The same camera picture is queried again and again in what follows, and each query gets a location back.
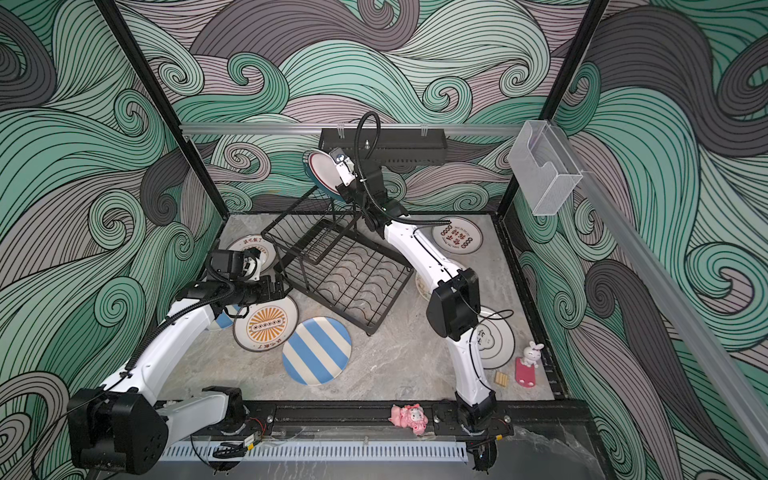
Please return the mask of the green rimmed white plate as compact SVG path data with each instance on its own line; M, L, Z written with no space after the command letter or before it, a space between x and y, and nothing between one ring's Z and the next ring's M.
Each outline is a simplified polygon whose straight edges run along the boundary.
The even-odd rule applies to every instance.
M325 152L309 151L304 155L305 171L316 186L329 197L342 201L337 187L342 180L331 156Z

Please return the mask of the black wire dish rack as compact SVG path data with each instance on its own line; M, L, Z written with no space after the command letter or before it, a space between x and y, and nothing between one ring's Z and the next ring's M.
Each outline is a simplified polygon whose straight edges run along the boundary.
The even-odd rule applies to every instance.
M286 283L371 336L414 273L360 230L362 214L314 187L262 231Z

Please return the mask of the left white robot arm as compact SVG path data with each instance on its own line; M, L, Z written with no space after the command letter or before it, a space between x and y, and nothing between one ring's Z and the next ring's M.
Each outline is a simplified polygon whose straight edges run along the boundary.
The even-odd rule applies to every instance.
M257 248L210 251L205 279L187 283L176 294L164 320L126 363L101 386L76 392L66 412L76 467L141 475L168 445L204 428L242 431L247 409L236 387L207 387L196 397L162 408L156 402L184 354L228 307L284 298L281 277L262 275L261 255Z

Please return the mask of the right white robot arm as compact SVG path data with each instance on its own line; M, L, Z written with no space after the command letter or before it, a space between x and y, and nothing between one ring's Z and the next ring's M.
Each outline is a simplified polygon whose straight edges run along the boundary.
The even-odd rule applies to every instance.
M382 134L378 113L359 119L349 153L335 147L329 155L341 179L340 197L358 207L368 228L386 240L432 287L426 318L447 342L456 377L457 419L472 436L484 433L496 414L496 393L487 383L476 334L483 321L479 279L443 255L420 229L442 226L438 220L418 221L388 196L380 166L371 159Z

